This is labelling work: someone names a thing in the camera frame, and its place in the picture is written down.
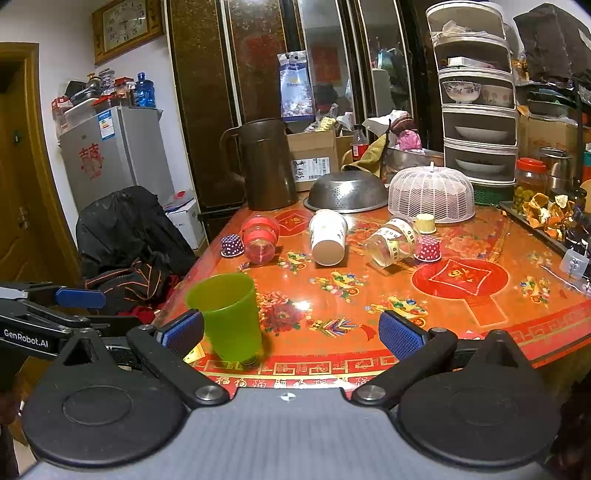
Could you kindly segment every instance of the gray panel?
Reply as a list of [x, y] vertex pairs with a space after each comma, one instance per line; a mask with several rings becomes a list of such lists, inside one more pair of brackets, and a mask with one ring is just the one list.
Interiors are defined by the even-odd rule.
[[550, 480], [535, 463], [477, 473], [431, 460], [406, 444], [386, 413], [347, 402], [340, 390], [242, 388], [201, 408], [163, 450], [108, 471], [39, 463], [27, 480]]
[[166, 162], [158, 111], [151, 108], [115, 107], [120, 112], [125, 130], [126, 149], [137, 185], [166, 203], [174, 193], [173, 181]]
[[[60, 137], [61, 154], [72, 188], [72, 194], [78, 211], [109, 193], [133, 185], [129, 164], [118, 142], [121, 140], [119, 122], [113, 116], [115, 136], [103, 140], [100, 136], [97, 116], [67, 131]], [[88, 149], [96, 145], [102, 157], [102, 167], [91, 161], [91, 165], [82, 168], [81, 153], [83, 149], [90, 156]]]

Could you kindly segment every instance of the gray refrigerator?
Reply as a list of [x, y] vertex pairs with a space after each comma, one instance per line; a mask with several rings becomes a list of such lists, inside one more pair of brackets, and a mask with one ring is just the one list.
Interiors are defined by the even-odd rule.
[[116, 106], [60, 137], [78, 211], [109, 193], [141, 185], [163, 205], [174, 193], [153, 108]]

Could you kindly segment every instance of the stacked dish cabinet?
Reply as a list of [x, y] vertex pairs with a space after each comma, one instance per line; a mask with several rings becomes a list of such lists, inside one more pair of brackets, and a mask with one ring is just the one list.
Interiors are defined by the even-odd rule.
[[501, 14], [471, 1], [440, 3], [426, 13], [439, 76], [445, 165], [474, 185], [511, 187], [518, 112]]

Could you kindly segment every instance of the clock face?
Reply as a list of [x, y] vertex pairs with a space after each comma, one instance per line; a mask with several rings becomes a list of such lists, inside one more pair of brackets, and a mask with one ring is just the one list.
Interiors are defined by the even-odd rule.
[[148, 31], [146, 0], [124, 0], [103, 13], [105, 51]]

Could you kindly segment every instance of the floral bowl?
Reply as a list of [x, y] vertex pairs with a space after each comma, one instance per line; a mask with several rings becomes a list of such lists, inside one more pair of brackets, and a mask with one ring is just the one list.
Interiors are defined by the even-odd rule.
[[472, 103], [480, 96], [481, 87], [474, 82], [443, 82], [448, 97], [457, 103]]
[[510, 108], [513, 104], [513, 90], [496, 85], [483, 85], [480, 97], [485, 105], [503, 106]]

